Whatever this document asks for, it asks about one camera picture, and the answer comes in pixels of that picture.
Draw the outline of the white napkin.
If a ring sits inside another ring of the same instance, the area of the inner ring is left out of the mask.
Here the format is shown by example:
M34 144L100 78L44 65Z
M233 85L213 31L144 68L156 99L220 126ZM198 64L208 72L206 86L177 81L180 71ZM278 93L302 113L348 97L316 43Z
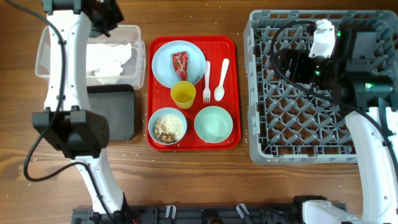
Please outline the white napkin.
M102 84L115 84L122 74L122 66L131 58L132 45L88 44L86 74L94 75Z

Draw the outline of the red snack wrapper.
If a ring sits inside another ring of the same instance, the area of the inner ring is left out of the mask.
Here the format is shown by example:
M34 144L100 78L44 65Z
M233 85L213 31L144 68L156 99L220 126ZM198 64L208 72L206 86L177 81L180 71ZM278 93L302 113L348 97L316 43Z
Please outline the red snack wrapper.
M188 80L188 53L187 51L177 52L172 54L172 64L175 73L180 78L181 81Z

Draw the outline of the yellow plastic cup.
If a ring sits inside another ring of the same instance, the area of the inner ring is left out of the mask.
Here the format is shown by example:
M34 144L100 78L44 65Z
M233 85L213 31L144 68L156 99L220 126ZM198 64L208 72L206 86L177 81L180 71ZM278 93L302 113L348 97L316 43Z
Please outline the yellow plastic cup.
M188 81L177 82L170 91L175 104L181 109L189 109L196 97L195 86Z

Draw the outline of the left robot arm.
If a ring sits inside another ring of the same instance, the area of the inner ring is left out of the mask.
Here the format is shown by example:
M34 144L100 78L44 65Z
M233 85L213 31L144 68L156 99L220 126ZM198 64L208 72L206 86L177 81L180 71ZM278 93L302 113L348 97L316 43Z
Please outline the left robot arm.
M114 0L42 1L50 32L50 81L44 111L32 125L54 149L71 160L93 202L94 223L130 223L132 212L109 165L109 124L91 111L86 84L89 38L110 36L123 21Z

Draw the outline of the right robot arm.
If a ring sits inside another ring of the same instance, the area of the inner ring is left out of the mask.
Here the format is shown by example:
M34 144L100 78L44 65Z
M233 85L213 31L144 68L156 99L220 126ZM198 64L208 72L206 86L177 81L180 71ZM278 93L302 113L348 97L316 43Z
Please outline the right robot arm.
M397 81L376 73L376 29L326 20L313 27L309 50L271 49L278 76L296 88L313 82L345 116L363 191L360 223L397 222Z

